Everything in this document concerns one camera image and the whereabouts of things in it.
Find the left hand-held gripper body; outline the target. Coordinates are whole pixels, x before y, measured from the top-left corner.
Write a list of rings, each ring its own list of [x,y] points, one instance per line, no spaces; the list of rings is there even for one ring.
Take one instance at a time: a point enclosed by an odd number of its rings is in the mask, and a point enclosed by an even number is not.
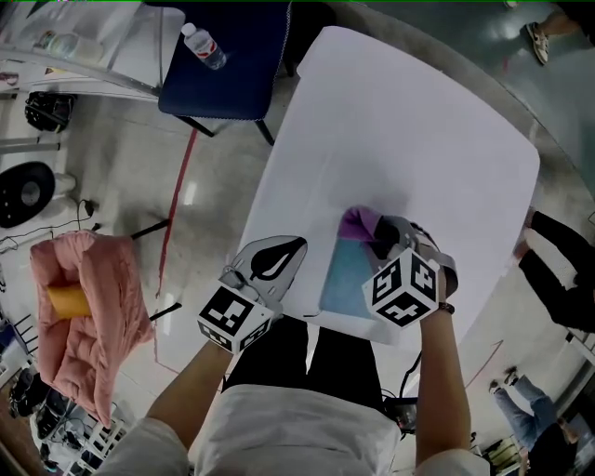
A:
[[[305,238],[277,235],[244,246],[202,294],[197,323],[207,339],[238,354],[283,316],[282,300],[308,251]]]

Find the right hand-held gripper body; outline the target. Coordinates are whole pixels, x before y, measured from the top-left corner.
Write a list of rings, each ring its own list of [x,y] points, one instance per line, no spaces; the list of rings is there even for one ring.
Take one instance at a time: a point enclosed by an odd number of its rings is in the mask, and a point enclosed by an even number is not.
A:
[[[456,263],[431,236],[403,217],[382,217],[400,232],[400,242],[388,254],[388,263],[363,286],[365,304],[373,317],[400,328],[437,310],[450,314],[447,299],[458,289]]]

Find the purple cloth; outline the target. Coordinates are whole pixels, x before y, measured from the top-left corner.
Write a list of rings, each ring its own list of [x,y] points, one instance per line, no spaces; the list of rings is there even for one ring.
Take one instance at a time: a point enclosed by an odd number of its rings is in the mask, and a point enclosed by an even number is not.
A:
[[[337,237],[373,243],[377,240],[376,231],[381,218],[382,215],[370,207],[364,205],[350,207],[339,222]]]

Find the blue notebook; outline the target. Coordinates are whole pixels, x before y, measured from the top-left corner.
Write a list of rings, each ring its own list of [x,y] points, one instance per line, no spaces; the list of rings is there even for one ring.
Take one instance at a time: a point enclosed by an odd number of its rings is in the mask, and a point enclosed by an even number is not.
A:
[[[319,300],[319,311],[371,320],[364,299],[364,284],[388,261],[377,256],[377,246],[337,238]]]

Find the person's left forearm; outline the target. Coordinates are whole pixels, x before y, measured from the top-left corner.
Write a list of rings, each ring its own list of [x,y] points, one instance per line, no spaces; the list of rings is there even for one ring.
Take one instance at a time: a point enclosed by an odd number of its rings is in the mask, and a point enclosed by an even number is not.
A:
[[[190,450],[231,358],[226,350],[212,342],[206,343],[157,397],[147,417],[169,426]]]

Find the person's right forearm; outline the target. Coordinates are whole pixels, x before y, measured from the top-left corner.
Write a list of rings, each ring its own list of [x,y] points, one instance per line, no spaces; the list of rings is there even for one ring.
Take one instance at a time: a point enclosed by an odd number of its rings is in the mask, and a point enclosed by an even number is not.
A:
[[[470,411],[452,315],[437,310],[420,322],[421,360],[416,465],[442,452],[467,450]]]

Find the person's black trousers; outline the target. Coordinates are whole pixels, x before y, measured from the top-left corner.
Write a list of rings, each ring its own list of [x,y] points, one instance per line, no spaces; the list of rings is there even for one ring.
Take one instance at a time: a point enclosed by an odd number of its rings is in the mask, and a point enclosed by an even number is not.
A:
[[[384,410],[377,363],[369,341],[321,327],[312,360],[308,326],[285,316],[244,350],[222,389],[237,385],[311,390]]]

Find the white tablecloth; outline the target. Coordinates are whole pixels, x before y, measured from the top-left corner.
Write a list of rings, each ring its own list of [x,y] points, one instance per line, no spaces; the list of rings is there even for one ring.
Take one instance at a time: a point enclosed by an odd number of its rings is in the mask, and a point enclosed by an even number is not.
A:
[[[517,242],[536,185],[536,148],[445,74],[350,29],[324,28],[297,72],[241,238],[307,240],[284,311],[418,350],[417,325],[392,330],[319,307],[340,219],[365,205],[411,219],[454,258],[455,332],[465,336]]]

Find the red floor tape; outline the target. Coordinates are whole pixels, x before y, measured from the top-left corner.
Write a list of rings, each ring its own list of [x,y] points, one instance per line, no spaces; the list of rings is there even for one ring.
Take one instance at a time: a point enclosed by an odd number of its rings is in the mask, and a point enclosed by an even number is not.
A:
[[[192,155],[192,149],[193,149],[194,143],[196,141],[197,135],[198,135],[198,133],[194,129],[189,136],[186,150],[185,150],[182,162],[180,164],[180,169],[178,172],[176,186],[173,191],[172,200],[171,200],[169,213],[168,213],[168,217],[167,217],[167,224],[165,226],[164,240],[162,242],[162,248],[161,248],[161,255],[160,255],[160,262],[159,262],[159,274],[158,274],[158,287],[157,287],[157,291],[155,293],[156,298],[159,298],[161,295],[161,290],[162,290],[163,280],[164,280],[167,248],[168,248],[168,244],[169,244],[169,241],[171,238],[172,227],[173,227],[173,223],[174,223],[174,219],[176,216],[176,211],[177,211],[177,207],[178,207],[178,203],[179,203],[179,193],[180,193],[180,190],[181,190],[184,178],[185,178],[188,163],[189,163],[191,155]]]
[[[468,389],[473,382],[480,376],[480,374],[484,371],[484,369],[492,362],[498,351],[500,350],[501,346],[503,345],[504,340],[500,339],[492,345],[492,350],[480,368],[475,372],[475,374],[470,378],[470,380],[465,384],[465,388]]]

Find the pink cushioned chair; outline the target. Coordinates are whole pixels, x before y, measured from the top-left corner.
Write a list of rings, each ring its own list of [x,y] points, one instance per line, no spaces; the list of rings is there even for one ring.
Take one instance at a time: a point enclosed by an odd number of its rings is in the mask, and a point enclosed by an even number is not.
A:
[[[80,405],[104,427],[120,365],[153,339],[134,240],[95,231],[69,231],[30,249],[38,296],[37,368],[41,379]],[[91,315],[61,320],[47,288],[80,284]]]

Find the person's white shirt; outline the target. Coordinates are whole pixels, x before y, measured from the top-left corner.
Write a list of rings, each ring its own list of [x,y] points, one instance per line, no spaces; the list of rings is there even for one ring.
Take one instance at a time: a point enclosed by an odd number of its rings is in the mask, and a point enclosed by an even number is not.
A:
[[[143,418],[95,476],[389,476],[401,440],[377,410],[310,390],[233,386],[214,401],[196,461]]]

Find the orange cylinder pillow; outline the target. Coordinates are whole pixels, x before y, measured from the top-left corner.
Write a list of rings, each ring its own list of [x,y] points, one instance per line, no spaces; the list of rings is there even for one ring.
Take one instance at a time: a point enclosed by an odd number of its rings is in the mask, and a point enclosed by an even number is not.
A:
[[[59,319],[71,320],[91,315],[86,294],[80,284],[63,287],[49,286],[47,293]]]

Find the dark blue chair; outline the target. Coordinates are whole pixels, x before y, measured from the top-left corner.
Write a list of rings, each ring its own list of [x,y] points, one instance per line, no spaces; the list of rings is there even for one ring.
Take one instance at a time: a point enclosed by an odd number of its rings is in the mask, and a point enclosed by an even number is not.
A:
[[[226,56],[217,70],[206,66],[180,37],[162,86],[158,107],[212,137],[199,118],[254,122],[263,138],[274,139],[264,123],[289,35],[289,2],[148,2],[169,7],[206,30]]]

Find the clear plastic water bottle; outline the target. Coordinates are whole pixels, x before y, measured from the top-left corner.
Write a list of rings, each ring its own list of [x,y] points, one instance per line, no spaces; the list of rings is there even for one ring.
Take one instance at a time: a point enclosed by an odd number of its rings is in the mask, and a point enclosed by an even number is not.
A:
[[[181,27],[185,46],[206,67],[219,70],[226,65],[227,57],[210,33],[193,23],[187,22]]]

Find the black round device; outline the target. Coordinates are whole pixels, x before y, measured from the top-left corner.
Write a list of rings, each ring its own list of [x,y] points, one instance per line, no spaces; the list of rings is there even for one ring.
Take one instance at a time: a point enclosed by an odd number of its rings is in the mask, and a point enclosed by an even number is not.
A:
[[[0,228],[11,229],[29,221],[75,187],[76,177],[54,172],[44,162],[10,167],[0,173]]]

